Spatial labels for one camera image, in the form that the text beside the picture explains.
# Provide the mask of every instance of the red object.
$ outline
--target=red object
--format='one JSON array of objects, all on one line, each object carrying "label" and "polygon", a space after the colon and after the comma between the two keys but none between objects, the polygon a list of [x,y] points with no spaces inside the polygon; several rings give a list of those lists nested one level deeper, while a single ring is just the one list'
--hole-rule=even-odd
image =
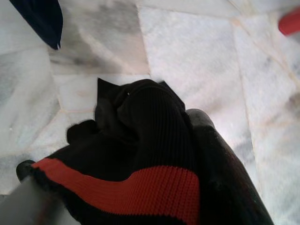
[{"label": "red object", "polygon": [[278,28],[284,35],[291,35],[300,31],[300,7],[282,17]]},{"label": "red object", "polygon": [[199,224],[199,179],[187,169],[159,165],[116,182],[84,175],[58,159],[44,158],[32,166],[100,210],[118,215],[171,216],[187,225]]}]

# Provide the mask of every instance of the red stripe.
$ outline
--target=red stripe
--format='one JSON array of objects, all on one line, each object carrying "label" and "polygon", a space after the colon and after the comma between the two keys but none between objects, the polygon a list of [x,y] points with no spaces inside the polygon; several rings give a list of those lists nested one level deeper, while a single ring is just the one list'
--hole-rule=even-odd
[{"label": "red stripe", "polygon": [[189,170],[155,166],[114,182],[84,175],[57,159],[45,158],[33,167],[100,210],[119,215],[164,215],[187,225],[199,224],[199,179]]}]

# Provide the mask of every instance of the marble floor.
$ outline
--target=marble floor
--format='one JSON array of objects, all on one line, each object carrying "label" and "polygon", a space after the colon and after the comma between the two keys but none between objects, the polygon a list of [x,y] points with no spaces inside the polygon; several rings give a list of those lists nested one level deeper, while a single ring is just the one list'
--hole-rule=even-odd
[{"label": "marble floor", "polygon": [[276,225],[300,224],[300,0],[60,0],[61,49],[0,2],[0,194],[16,165],[66,144],[93,117],[97,77],[165,80],[204,110],[245,165]]}]

